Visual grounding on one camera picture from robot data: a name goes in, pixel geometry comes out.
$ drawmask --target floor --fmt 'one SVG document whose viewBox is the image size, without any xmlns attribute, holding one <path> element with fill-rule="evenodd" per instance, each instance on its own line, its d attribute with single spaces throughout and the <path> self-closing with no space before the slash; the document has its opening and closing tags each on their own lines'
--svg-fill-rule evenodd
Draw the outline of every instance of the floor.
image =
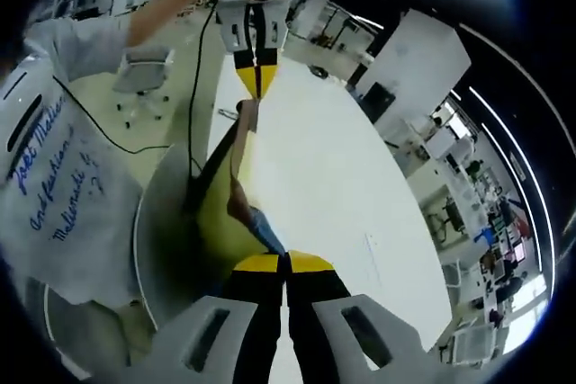
<svg viewBox="0 0 576 384">
<path fill-rule="evenodd" d="M 110 138 L 129 150 L 186 142 L 188 103 L 194 87 L 200 31 L 206 16 L 205 11 L 199 11 L 180 18 L 168 24 L 148 43 L 175 50 L 174 63 L 167 81 L 153 94 L 158 101 L 157 106 L 163 110 L 161 120 L 155 120 L 151 113 L 141 111 L 140 117 L 126 129 L 125 112 L 117 111 L 116 104 L 130 104 L 134 96 L 114 92 L 113 85 L 117 79 L 115 75 L 90 76 L 72 83 L 70 87 L 74 95 Z M 212 109 L 224 53 L 220 27 L 212 21 L 204 36 L 202 69 L 193 105 L 191 127 L 193 156 L 200 165 L 206 161 Z M 335 51 L 316 47 L 291 35 L 286 41 L 283 55 L 302 63 L 324 67 L 331 75 L 343 81 L 346 81 L 357 67 L 357 62 L 346 53 L 336 54 Z M 168 96 L 169 101 L 161 102 L 163 96 Z M 122 157 L 134 177 L 145 187 L 163 154 L 164 149 L 154 149 L 138 155 L 122 153 Z M 85 369 L 100 369 L 103 364 L 124 364 L 127 355 L 130 362 L 134 363 L 149 350 L 152 331 L 143 309 L 138 305 L 111 314 L 111 311 L 103 310 L 95 304 L 70 307 L 65 303 L 54 299 L 50 307 L 58 309 L 56 315 L 59 316 L 63 315 L 62 311 L 65 309 L 67 317 L 75 317 L 75 322 L 80 323 L 78 326 L 81 326 L 82 330 L 72 332 L 79 336 L 68 340 L 67 345 L 74 346 L 75 350 L 78 344 L 82 345 L 80 351 L 84 351 L 78 361 Z M 68 321 L 64 323 L 64 327 L 62 331 L 65 332 L 66 327 L 69 328 Z M 58 331 L 58 326 L 54 325 L 52 332 Z M 95 335 L 94 346 L 86 346 L 90 335 Z"/>
</svg>

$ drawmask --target black cable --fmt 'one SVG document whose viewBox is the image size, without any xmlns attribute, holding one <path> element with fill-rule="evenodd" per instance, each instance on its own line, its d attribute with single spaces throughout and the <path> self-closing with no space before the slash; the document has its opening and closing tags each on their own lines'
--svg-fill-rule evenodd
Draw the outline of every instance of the black cable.
<svg viewBox="0 0 576 384">
<path fill-rule="evenodd" d="M 138 153 L 142 153 L 145 152 L 147 150 L 153 150 L 155 148 L 169 148 L 170 146 L 148 146 L 148 147 L 143 147 L 139 150 L 129 150 L 126 147 L 121 146 L 120 144 L 118 144 L 116 141 L 114 141 L 113 139 L 111 139 L 110 137 L 108 137 L 108 134 L 106 134 L 106 132 L 104 132 L 104 130 L 102 129 L 102 127 L 98 124 L 98 122 L 96 121 L 96 119 L 92 116 L 92 114 L 90 114 L 88 112 L 88 110 L 86 108 L 84 108 L 84 105 L 82 105 L 80 103 L 80 101 L 78 101 L 78 99 L 72 94 L 72 92 L 70 91 L 70 89 L 68 89 L 68 87 L 62 83 L 59 79 L 57 79 L 55 76 L 52 76 L 52 78 L 54 78 L 54 80 L 56 80 L 56 82 L 60 85 L 60 87 L 62 87 L 62 89 L 64 90 L 64 92 L 66 92 L 66 94 L 72 98 L 72 100 L 78 105 L 78 107 L 80 107 L 80 110 L 82 110 L 84 112 L 84 114 L 86 116 L 88 116 L 88 118 L 90 118 L 90 120 L 92 121 L 92 123 L 96 126 L 96 128 L 102 133 L 102 135 L 105 136 L 105 138 L 110 141 L 110 143 L 112 143 L 114 146 L 116 146 L 117 148 L 119 148 L 121 151 L 129 153 L 131 155 L 137 155 Z M 196 164 L 196 166 L 198 166 L 198 169 L 201 169 L 200 165 L 196 162 L 195 159 L 192 159 L 194 161 L 194 163 Z"/>
<path fill-rule="evenodd" d="M 210 13 L 208 14 L 208 18 L 204 22 L 204 26 L 200 31 L 200 39 L 198 40 L 198 61 L 196 62 L 196 76 L 194 77 L 194 85 L 192 88 L 192 95 L 190 96 L 190 103 L 188 104 L 188 182 L 193 179 L 192 176 L 192 161 L 196 164 L 196 166 L 202 171 L 198 163 L 192 157 L 192 108 L 194 107 L 194 99 L 196 98 L 196 90 L 198 89 L 198 78 L 200 76 L 200 66 L 202 64 L 202 46 L 204 43 L 204 33 L 206 32 L 206 28 L 208 27 L 208 23 L 212 15 L 214 14 L 214 10 L 216 9 L 216 4 L 212 6 Z"/>
</svg>

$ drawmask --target ceiling light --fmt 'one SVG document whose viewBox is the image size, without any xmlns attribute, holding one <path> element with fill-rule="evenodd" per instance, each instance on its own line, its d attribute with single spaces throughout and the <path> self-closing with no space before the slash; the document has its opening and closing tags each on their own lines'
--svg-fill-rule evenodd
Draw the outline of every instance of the ceiling light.
<svg viewBox="0 0 576 384">
<path fill-rule="evenodd" d="M 366 22 L 368 24 L 372 24 L 372 26 L 377 27 L 380 30 L 382 30 L 384 28 L 384 26 L 382 26 L 381 24 L 378 24 L 377 22 L 372 22 L 372 21 L 368 20 L 367 18 L 361 17 L 360 15 L 352 15 L 352 18 L 355 18 L 361 22 Z"/>
<path fill-rule="evenodd" d="M 538 233 L 536 232 L 536 223 L 534 221 L 534 215 L 532 213 L 532 209 L 530 208 L 530 203 L 528 202 L 528 199 L 526 197 L 526 193 L 524 192 L 524 188 L 522 188 L 522 183 L 520 182 L 520 179 L 518 178 L 518 175 L 516 174 L 516 170 L 514 169 L 514 166 L 512 165 L 512 163 L 510 162 L 510 160 L 506 156 L 506 153 L 502 149 L 502 146 L 500 145 L 500 143 L 498 141 L 496 141 L 496 139 L 494 138 L 494 136 L 488 130 L 488 128 L 486 127 L 486 125 L 484 123 L 482 124 L 482 127 L 484 128 L 484 130 L 486 131 L 486 133 L 488 134 L 488 136 L 490 137 L 490 139 L 494 143 L 494 146 L 496 146 L 496 149 L 498 149 L 498 151 L 500 152 L 500 155 L 502 156 L 502 159 L 504 159 L 504 162 L 506 162 L 506 165 L 508 166 L 509 171 L 512 173 L 514 180 L 516 180 L 516 184 L 517 184 L 518 189 L 520 190 L 520 194 L 522 195 L 522 198 L 524 199 L 524 202 L 526 203 L 528 215 L 530 216 L 530 219 L 532 221 L 532 227 L 534 228 L 534 238 L 535 238 L 535 243 L 536 243 L 536 255 L 538 256 L 538 270 L 541 272 L 542 271 L 542 253 L 540 252 L 540 242 L 538 241 Z"/>
<path fill-rule="evenodd" d="M 462 101 L 462 96 L 460 96 L 459 94 L 457 94 L 454 90 L 450 91 L 450 94 L 456 98 L 458 101 Z"/>
<path fill-rule="evenodd" d="M 544 200 L 544 195 L 542 194 L 542 189 L 540 188 L 540 183 L 538 183 L 538 180 L 536 179 L 536 175 L 534 174 L 534 170 L 532 169 L 532 166 L 528 163 L 528 159 L 526 158 L 524 151 L 522 151 L 522 148 L 520 147 L 520 145 L 518 144 L 518 142 L 516 141 L 516 139 L 514 138 L 512 133 L 510 132 L 510 129 L 508 129 L 508 127 L 502 121 L 502 119 L 499 117 L 499 115 L 496 114 L 496 112 L 492 109 L 492 107 L 490 107 L 490 105 L 484 100 L 484 98 L 482 98 L 478 94 L 478 92 L 476 92 L 471 87 L 469 87 L 469 89 L 478 98 L 478 100 L 482 103 L 482 105 L 484 105 L 484 107 L 486 107 L 486 110 L 488 110 L 490 112 L 490 114 L 492 116 L 494 116 L 494 118 L 499 123 L 499 125 L 504 129 L 504 132 L 506 132 L 506 134 L 509 136 L 510 140 L 512 141 L 512 144 L 514 144 L 514 147 L 516 148 L 516 150 L 518 151 L 518 153 L 522 157 L 522 160 L 524 161 L 524 164 L 526 165 L 526 168 L 528 169 L 528 172 L 530 173 L 530 177 L 532 177 L 532 182 L 534 182 L 534 185 L 536 187 L 536 192 L 538 194 L 538 197 L 540 198 L 540 201 L 542 202 L 542 208 L 544 210 L 544 217 L 546 219 L 546 226 L 548 227 L 548 236 L 550 237 L 550 252 L 552 255 L 552 287 L 550 289 L 550 294 L 552 295 L 552 292 L 554 291 L 554 284 L 555 284 L 555 279 L 556 279 L 556 269 L 555 269 L 555 255 L 556 255 L 556 253 L 554 250 L 555 249 L 554 248 L 554 233 L 552 231 L 552 222 L 550 221 L 550 214 L 548 213 L 548 207 L 546 206 L 546 201 Z"/>
</svg>

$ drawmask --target black ceiling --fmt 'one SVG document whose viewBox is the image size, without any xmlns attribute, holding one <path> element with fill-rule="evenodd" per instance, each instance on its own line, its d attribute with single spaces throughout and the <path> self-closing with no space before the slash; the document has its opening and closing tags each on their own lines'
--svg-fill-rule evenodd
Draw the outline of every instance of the black ceiling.
<svg viewBox="0 0 576 384">
<path fill-rule="evenodd" d="M 419 9 L 456 25 L 465 23 L 502 47 L 515 58 L 544 88 L 576 136 L 576 122 L 572 119 L 574 68 L 574 26 L 566 5 L 573 0 L 332 0 L 365 18 L 384 26 L 393 22 L 401 10 Z M 472 59 L 472 68 L 458 85 L 463 102 L 478 122 L 486 122 L 502 143 L 509 143 L 501 128 L 493 124 L 487 112 L 467 92 L 472 85 L 492 105 L 508 124 L 525 149 L 542 191 L 549 203 L 557 252 L 568 245 L 560 233 L 574 212 L 576 158 L 558 126 L 556 118 L 541 95 L 527 80 L 483 42 L 459 31 Z M 528 191 L 529 200 L 539 202 L 536 191 Z M 536 215 L 544 217 L 541 212 Z"/>
</svg>

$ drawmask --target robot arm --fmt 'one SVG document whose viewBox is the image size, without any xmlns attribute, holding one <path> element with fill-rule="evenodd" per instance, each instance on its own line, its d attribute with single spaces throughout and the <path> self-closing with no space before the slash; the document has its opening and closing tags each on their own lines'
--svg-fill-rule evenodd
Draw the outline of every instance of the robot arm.
<svg viewBox="0 0 576 384">
<path fill-rule="evenodd" d="M 253 98 L 262 99 L 275 77 L 278 50 L 286 40 L 292 0 L 219 0 L 217 12 L 226 50 Z M 256 37 L 250 37 L 250 27 Z"/>
</svg>

